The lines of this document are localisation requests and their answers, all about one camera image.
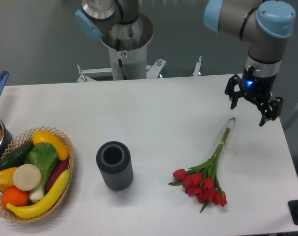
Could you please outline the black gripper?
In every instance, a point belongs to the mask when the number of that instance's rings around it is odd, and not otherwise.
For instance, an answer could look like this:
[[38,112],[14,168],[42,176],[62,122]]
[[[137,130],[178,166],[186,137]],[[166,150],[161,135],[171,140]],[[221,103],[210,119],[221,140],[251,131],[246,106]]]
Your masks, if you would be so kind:
[[282,97],[271,96],[271,89],[277,74],[272,76],[255,75],[255,67],[250,66],[243,71],[242,78],[234,74],[229,78],[225,94],[231,101],[230,109],[237,106],[238,99],[244,98],[258,106],[262,117],[259,126],[262,127],[267,121],[276,120],[280,114],[283,105]]

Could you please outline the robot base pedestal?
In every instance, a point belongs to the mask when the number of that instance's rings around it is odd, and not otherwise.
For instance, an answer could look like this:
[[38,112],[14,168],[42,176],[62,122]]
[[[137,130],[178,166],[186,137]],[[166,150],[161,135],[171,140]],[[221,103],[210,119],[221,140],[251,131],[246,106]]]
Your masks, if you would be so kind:
[[87,35],[107,47],[114,80],[147,77],[153,25],[140,13],[137,0],[83,0],[75,19]]

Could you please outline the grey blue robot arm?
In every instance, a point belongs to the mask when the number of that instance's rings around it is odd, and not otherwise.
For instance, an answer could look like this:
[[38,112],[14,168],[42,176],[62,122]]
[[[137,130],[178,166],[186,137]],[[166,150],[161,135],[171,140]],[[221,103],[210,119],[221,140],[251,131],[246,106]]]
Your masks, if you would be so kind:
[[271,90],[295,19],[295,9],[279,0],[210,0],[205,7],[206,27],[249,44],[243,74],[228,80],[225,94],[231,109],[240,98],[254,104],[262,116],[260,126],[281,113],[283,98]]

